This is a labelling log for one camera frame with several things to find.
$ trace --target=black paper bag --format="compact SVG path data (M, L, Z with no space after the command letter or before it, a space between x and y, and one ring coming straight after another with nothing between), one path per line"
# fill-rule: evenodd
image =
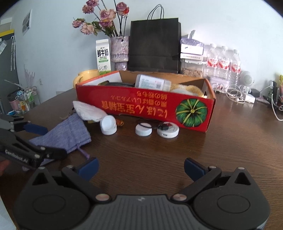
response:
M180 73L180 39L178 18L132 21L128 69Z

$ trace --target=purple cloth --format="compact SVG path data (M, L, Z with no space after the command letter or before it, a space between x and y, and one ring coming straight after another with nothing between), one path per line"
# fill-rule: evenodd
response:
M88 159L89 155L80 146L90 143L91 137L82 119L74 113L44 136L31 139L30 142L34 145L63 148L67 153L78 149ZM44 159L41 165L51 161L53 160Z

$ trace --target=wooden table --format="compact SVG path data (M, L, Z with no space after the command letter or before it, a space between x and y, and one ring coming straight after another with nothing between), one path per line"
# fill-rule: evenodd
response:
M26 114L34 124L49 130L72 109L75 90L60 94ZM112 136L104 136L99 124L87 124L92 142L83 147L99 159L100 169L91 182L111 196L116 194L168 194L191 183L183 169L192 157L205 166L223 171L245 167L269 201L271 214L267 230L283 226L283 123L265 104L237 104L218 95L207 133L180 129L174 139L164 139L155 131L148 137L135 134L137 118L121 117L125 124ZM21 132L23 138L35 135ZM49 164L49 170L78 165L84 157L75 151L67 159ZM0 177L0 194L12 215L12 206L32 172L11 165Z

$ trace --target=white bottle cap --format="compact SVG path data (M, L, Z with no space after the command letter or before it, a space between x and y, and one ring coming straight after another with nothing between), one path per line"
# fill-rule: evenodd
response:
M168 130L157 129L157 133L159 136L162 136L164 138L174 138L178 136L179 127L176 124L172 122L164 122L164 124L170 124L171 126L169 127Z
M146 137L146 136L150 135L152 133L151 125L148 124L148 123L141 123L141 124L144 125L144 126L147 126L148 128L143 127L140 124L138 124L136 126L136 134L141 136L141 137Z
M117 131L116 119L111 115L105 116L100 121L100 128L101 128L101 132L104 135L112 135L116 133Z

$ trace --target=bouquet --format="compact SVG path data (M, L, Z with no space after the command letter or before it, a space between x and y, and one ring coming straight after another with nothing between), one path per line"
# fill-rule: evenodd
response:
M72 25L74 28L81 28L80 31L84 34L94 34L97 35L98 32L103 32L109 37L118 37L125 36L125 28L127 17L129 13L129 7L124 3L120 2L115 4L116 11L114 9L107 10L103 0L100 0L104 6L104 9L101 10L99 7L99 0L88 0L86 5L83 6L82 10L85 14L94 14L96 18L93 22L86 22L84 18L74 19ZM95 9L99 9L99 16L95 13ZM116 15L119 19L119 34L114 25L114 19ZM124 19L124 34L122 34L122 23Z

